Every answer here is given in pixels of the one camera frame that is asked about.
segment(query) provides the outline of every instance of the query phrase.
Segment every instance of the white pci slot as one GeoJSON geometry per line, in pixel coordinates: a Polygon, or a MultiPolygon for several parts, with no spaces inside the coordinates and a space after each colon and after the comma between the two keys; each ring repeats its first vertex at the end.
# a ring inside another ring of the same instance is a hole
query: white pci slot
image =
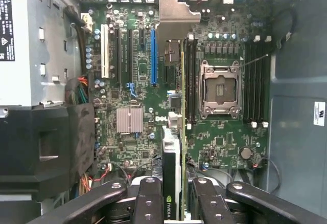
{"type": "Polygon", "coordinates": [[[109,78],[109,26],[101,25],[101,77],[109,78]]]}

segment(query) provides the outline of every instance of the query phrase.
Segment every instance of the chipset heatsink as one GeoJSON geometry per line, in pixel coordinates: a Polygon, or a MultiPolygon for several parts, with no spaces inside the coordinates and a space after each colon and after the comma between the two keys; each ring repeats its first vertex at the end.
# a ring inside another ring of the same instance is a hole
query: chipset heatsink
{"type": "Polygon", "coordinates": [[[241,111],[242,75],[238,61],[232,66],[201,64],[199,109],[201,118],[209,115],[231,115],[237,119],[241,111]]]}
{"type": "Polygon", "coordinates": [[[143,132],[143,108],[117,108],[117,133],[143,132]]]}

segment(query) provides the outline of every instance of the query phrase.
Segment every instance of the warning label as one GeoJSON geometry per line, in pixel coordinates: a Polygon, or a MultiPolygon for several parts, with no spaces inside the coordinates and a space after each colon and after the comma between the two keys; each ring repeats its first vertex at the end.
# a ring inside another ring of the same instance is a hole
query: warning label
{"type": "Polygon", "coordinates": [[[11,0],[0,0],[0,61],[15,61],[11,0]]]}

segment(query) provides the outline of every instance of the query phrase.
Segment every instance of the green circuit board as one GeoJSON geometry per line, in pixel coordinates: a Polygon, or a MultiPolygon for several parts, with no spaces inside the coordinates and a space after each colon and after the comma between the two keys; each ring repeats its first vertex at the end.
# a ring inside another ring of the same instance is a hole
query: green circuit board
{"type": "MultiPolygon", "coordinates": [[[[266,1],[242,2],[237,5],[191,5],[192,11],[201,12],[210,9],[209,15],[202,15],[201,23],[195,25],[190,33],[194,34],[197,43],[194,45],[195,78],[194,93],[194,120],[191,127],[186,130],[188,154],[197,164],[209,162],[220,168],[245,168],[255,164],[266,153],[268,131],[258,126],[251,128],[243,117],[243,111],[237,118],[231,115],[212,115],[203,119],[199,111],[199,71],[203,60],[213,66],[229,66],[234,61],[240,65],[250,61],[253,54],[247,53],[247,43],[242,41],[245,37],[257,34],[269,34],[270,12],[262,12],[266,1]],[[263,27],[253,25],[253,22],[264,22],[263,27]],[[231,35],[237,38],[230,40],[231,35]],[[249,160],[240,158],[240,149],[248,147],[252,151],[249,160]]],[[[109,26],[109,78],[101,76],[101,39],[90,35],[87,46],[93,49],[92,67],[89,72],[94,73],[95,83],[92,96],[96,107],[96,134],[100,144],[98,149],[99,165],[108,160],[122,163],[125,168],[134,168],[147,163],[154,155],[161,153],[162,138],[161,127],[167,124],[169,109],[168,94],[181,92],[180,65],[165,66],[162,58],[158,59],[156,66],[156,85],[152,82],[153,68],[151,66],[151,30],[159,23],[159,11],[153,6],[123,5],[107,9],[95,7],[92,15],[93,31],[100,29],[101,25],[109,26]],[[124,124],[120,115],[126,109],[136,109],[135,121],[142,121],[137,132],[122,132],[124,124]]],[[[187,63],[187,44],[184,44],[185,68],[187,63]]],[[[265,106],[261,116],[268,116],[268,85],[269,63],[261,66],[266,78],[262,78],[265,106]]],[[[242,70],[241,76],[241,106],[247,95],[245,83],[249,70],[242,70]]]]}

